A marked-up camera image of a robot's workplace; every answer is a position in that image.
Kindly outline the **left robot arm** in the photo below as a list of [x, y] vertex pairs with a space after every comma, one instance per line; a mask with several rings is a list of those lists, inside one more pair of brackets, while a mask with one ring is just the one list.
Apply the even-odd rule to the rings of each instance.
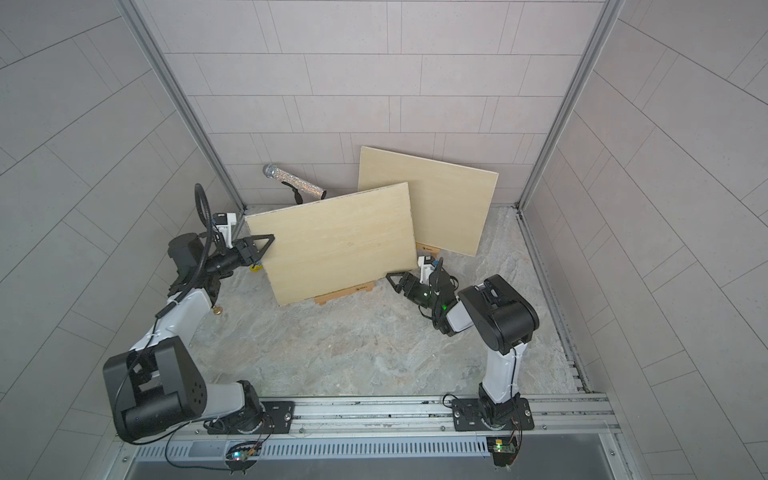
[[205, 382], [187, 345], [218, 298], [223, 279], [258, 264], [274, 242], [255, 235], [216, 248], [195, 233], [170, 241], [177, 268], [166, 305], [148, 333], [129, 351], [109, 358], [103, 378], [118, 436], [139, 444], [196, 420], [210, 434], [251, 434], [264, 427], [265, 412], [245, 380]]

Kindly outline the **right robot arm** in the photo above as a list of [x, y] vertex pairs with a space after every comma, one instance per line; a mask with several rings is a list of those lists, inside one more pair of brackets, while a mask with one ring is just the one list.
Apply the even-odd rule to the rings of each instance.
[[395, 292], [419, 307], [439, 332], [453, 336], [474, 328], [487, 348], [486, 370], [475, 398], [451, 394], [458, 431], [534, 428], [529, 402], [520, 395], [522, 359], [540, 320], [533, 306], [504, 278], [493, 275], [461, 289], [443, 260], [423, 259], [420, 274], [391, 272], [386, 280]]

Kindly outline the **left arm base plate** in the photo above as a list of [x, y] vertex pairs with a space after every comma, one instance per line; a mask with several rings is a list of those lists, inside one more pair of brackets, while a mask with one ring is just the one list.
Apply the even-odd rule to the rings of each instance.
[[256, 413], [249, 406], [221, 418], [205, 420], [203, 427], [210, 435], [267, 435], [287, 434], [293, 421], [293, 401], [261, 402], [262, 411]]

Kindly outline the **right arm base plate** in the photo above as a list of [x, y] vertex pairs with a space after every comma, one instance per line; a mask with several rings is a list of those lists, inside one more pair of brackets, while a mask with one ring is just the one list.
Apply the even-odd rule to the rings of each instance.
[[458, 432], [531, 431], [535, 428], [532, 410], [526, 398], [515, 397], [502, 404], [479, 398], [455, 398], [450, 401], [454, 428]]

